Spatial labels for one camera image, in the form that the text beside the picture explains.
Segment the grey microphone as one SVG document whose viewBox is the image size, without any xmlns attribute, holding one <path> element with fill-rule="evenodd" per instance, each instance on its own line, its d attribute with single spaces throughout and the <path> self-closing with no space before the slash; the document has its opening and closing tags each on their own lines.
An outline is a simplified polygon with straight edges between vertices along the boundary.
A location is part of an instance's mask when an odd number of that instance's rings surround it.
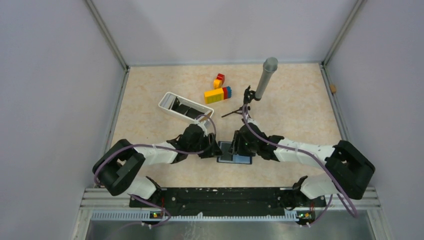
<svg viewBox="0 0 424 240">
<path fill-rule="evenodd" d="M 278 59 L 275 57 L 268 57 L 263 63 L 262 74 L 254 94 L 254 98 L 257 101 L 262 99 L 272 75 L 278 69 L 278 63 Z"/>
</svg>

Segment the white rectangular tray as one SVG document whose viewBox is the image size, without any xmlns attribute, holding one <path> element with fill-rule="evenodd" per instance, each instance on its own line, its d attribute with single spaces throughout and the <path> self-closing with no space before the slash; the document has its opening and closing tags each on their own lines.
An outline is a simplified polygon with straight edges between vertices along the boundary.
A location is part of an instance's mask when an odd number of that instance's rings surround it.
<svg viewBox="0 0 424 240">
<path fill-rule="evenodd" d="M 215 112 L 213 108 L 169 91 L 161 98 L 158 107 L 166 114 L 189 124 L 194 123 L 199 115 L 212 117 Z"/>
</svg>

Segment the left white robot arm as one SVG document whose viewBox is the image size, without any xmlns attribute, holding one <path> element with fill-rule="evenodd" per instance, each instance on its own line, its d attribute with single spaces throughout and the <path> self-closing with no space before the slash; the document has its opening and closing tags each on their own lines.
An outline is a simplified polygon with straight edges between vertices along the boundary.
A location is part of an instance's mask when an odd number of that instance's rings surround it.
<svg viewBox="0 0 424 240">
<path fill-rule="evenodd" d="M 121 139 L 94 164 L 94 182 L 112 196 L 138 196 L 147 206 L 154 207 L 160 202 L 161 188 L 150 177 L 141 176 L 141 168 L 177 164 L 190 155 L 201 159 L 216 157 L 221 154 L 216 136 L 213 120 L 201 114 L 174 139 L 157 144 L 132 144 Z"/>
</svg>

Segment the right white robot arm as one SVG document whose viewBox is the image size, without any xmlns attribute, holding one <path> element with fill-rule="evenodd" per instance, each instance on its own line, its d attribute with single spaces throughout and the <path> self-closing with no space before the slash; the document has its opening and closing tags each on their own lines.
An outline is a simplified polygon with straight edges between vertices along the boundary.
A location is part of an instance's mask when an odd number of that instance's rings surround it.
<svg viewBox="0 0 424 240">
<path fill-rule="evenodd" d="M 337 195 L 346 200 L 361 200 L 375 171 L 375 166 L 349 141 L 335 145 L 314 145 L 297 142 L 280 135 L 267 136 L 257 123 L 248 119 L 234 132 L 231 151 L 235 155 L 279 163 L 296 163 L 324 172 L 304 176 L 294 187 L 293 200 L 307 206 L 313 199 Z"/>
</svg>

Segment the blue leather card holder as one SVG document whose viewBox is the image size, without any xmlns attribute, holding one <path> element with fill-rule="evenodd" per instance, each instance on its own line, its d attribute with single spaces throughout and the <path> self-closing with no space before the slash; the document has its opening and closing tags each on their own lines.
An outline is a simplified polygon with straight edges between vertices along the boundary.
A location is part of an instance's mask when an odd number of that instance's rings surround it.
<svg viewBox="0 0 424 240">
<path fill-rule="evenodd" d="M 253 162 L 252 156 L 243 156 L 238 154 L 232 154 L 230 152 L 231 147 L 230 141 L 219 141 L 218 146 L 222 151 L 222 155 L 217 157 L 216 161 L 223 164 L 242 164 L 251 165 Z"/>
</svg>

